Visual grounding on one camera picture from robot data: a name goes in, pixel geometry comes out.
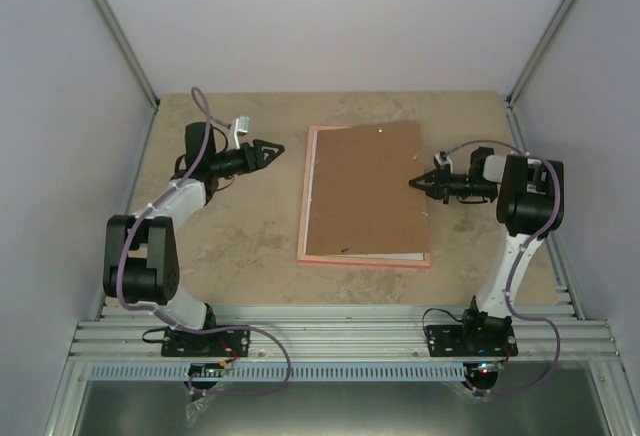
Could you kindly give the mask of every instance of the beige table surface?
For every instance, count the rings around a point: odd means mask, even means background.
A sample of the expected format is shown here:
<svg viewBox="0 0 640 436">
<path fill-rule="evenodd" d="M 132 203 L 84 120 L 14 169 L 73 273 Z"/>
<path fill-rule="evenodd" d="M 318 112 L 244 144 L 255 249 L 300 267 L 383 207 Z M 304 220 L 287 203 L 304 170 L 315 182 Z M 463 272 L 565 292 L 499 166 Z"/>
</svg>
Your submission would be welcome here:
<svg viewBox="0 0 640 436">
<path fill-rule="evenodd" d="M 221 119 L 230 121 L 239 114 L 251 117 L 245 140 L 281 143 L 286 151 L 269 168 L 237 178 L 178 230 L 181 281 L 196 297 L 213 304 L 467 305 L 480 288 L 501 234 L 495 205 L 452 202 L 444 206 L 429 201 L 430 270 L 300 264 L 296 244 L 310 125 L 418 120 L 432 155 L 470 139 L 511 141 L 497 94 L 212 94 L 209 103 Z M 185 125 L 202 118 L 189 95 L 162 98 L 133 209 L 166 188 L 174 160 L 184 152 Z M 467 171 L 472 149 L 456 153 L 456 171 Z M 540 250 L 529 266 L 518 302 L 556 301 L 548 257 Z"/>
</svg>

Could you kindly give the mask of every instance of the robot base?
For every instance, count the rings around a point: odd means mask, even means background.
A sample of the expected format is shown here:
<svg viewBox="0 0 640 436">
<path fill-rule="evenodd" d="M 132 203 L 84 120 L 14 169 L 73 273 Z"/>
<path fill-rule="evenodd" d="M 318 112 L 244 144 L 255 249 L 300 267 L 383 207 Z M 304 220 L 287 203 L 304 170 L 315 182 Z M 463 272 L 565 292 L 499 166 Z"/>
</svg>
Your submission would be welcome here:
<svg viewBox="0 0 640 436">
<path fill-rule="evenodd" d="M 167 328 L 162 339 L 160 354 L 168 358 L 246 358 L 251 343 L 249 331 L 225 331 L 202 335 Z"/>
<path fill-rule="evenodd" d="M 471 351 L 462 337 L 461 324 L 437 324 L 426 326 L 424 328 L 427 335 L 427 346 L 429 355 L 432 358 L 447 358 L 460 356 L 487 357 L 487 358 L 506 358 L 507 353 L 504 348 L 509 351 L 509 357 L 518 355 L 518 345 L 515 340 L 513 328 L 509 328 L 509 340 L 513 344 L 506 343 L 504 347 L 494 347 L 486 345 Z"/>
</svg>

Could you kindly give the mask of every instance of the white wall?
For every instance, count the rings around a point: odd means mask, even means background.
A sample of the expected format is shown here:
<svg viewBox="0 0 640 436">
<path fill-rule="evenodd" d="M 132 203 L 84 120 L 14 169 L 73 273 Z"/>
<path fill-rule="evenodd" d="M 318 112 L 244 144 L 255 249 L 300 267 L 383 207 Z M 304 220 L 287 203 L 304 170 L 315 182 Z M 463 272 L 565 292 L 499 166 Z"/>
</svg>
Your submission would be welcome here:
<svg viewBox="0 0 640 436">
<path fill-rule="evenodd" d="M 566 164 L 566 246 L 640 398 L 640 0 L 580 0 L 525 92 L 535 152 Z"/>
<path fill-rule="evenodd" d="M 42 434 L 150 110 L 90 0 L 0 0 L 0 432 Z"/>
<path fill-rule="evenodd" d="M 158 94 L 508 92 L 560 0 L 109 0 Z"/>
</svg>

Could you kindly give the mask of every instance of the wooden board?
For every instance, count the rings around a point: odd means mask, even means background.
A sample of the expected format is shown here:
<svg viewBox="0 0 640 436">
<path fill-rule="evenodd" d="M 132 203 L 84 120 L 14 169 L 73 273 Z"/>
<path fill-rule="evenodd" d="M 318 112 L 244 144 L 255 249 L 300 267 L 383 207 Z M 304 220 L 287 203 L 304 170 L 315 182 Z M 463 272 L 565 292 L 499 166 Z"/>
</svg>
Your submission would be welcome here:
<svg viewBox="0 0 640 436">
<path fill-rule="evenodd" d="M 419 123 L 413 122 L 346 129 L 336 126 L 310 127 L 298 261 L 354 266 L 430 267 L 426 198 L 418 191 L 411 191 L 407 184 L 414 173 L 419 174 L 424 168 L 424 149 L 419 130 Z M 326 135 L 336 136 L 323 138 Z M 370 146 L 378 142 L 387 151 L 374 150 L 375 154 L 371 156 Z M 397 147 L 399 143 L 402 143 L 402 148 Z M 355 158 L 353 153 L 358 151 L 361 157 Z M 321 156 L 324 171 L 319 171 L 321 164 L 318 164 L 318 154 L 324 155 Z M 353 187 L 350 177 L 357 180 L 357 187 Z M 325 224 L 315 226 L 329 236 L 328 241 L 315 239 L 324 248 L 319 251 L 310 250 L 309 245 L 313 240 L 313 223 L 318 222 L 318 219 L 314 221 L 310 218 L 312 214 L 329 216 Z M 395 229 L 398 234 L 390 234 L 389 229 Z M 340 236 L 333 240 L 333 233 Z M 345 246 L 345 241 L 356 244 Z"/>
</svg>

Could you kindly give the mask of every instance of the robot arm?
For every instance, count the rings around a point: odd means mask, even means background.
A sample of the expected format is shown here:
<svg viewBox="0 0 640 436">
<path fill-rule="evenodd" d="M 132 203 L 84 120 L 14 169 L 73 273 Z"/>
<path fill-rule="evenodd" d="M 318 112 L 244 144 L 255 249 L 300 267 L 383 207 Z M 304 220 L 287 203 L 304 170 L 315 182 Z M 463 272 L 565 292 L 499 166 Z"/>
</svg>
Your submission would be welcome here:
<svg viewBox="0 0 640 436">
<path fill-rule="evenodd" d="M 232 125 L 233 131 L 245 134 L 248 121 L 243 120 L 242 130 Z M 235 149 L 216 152 L 215 141 L 209 138 L 204 157 L 181 185 L 185 174 L 179 169 L 184 159 L 187 167 L 196 160 L 202 147 L 206 124 L 192 123 L 185 128 L 186 152 L 176 161 L 176 168 L 169 188 L 175 188 L 171 196 L 159 207 L 152 207 L 136 232 L 127 255 L 123 293 L 129 304 L 144 303 L 163 313 L 171 321 L 192 329 L 210 329 L 216 326 L 215 316 L 209 305 L 195 299 L 180 284 L 180 266 L 174 232 L 196 211 L 206 206 L 221 178 L 251 173 L 267 167 L 284 152 L 279 144 L 262 140 L 237 144 Z M 131 215 L 116 215 L 107 223 L 103 288 L 108 296 L 116 297 L 116 275 L 125 239 L 136 219 L 145 210 Z M 146 255 L 135 253 L 146 248 Z"/>
<path fill-rule="evenodd" d="M 435 170 L 412 179 L 409 185 L 444 204 L 448 204 L 452 196 L 467 204 L 488 203 L 497 198 L 496 218 L 503 225 L 503 235 L 491 273 L 464 312 L 461 326 L 444 329 L 443 334 L 440 334 L 442 328 L 430 327 L 438 333 L 438 337 L 429 339 L 430 353 L 432 356 L 505 356 L 506 352 L 515 356 L 517 346 L 506 299 L 513 304 L 533 255 L 549 232 L 560 226 L 563 201 L 560 200 L 560 210 L 549 229 L 525 246 L 553 214 L 556 195 L 552 178 L 541 161 L 524 155 L 496 156 L 493 149 L 479 147 L 471 154 L 468 174 L 452 174 L 451 160 L 446 153 L 436 154 L 434 163 Z M 563 164 L 549 163 L 558 176 L 562 194 Z"/>
</svg>

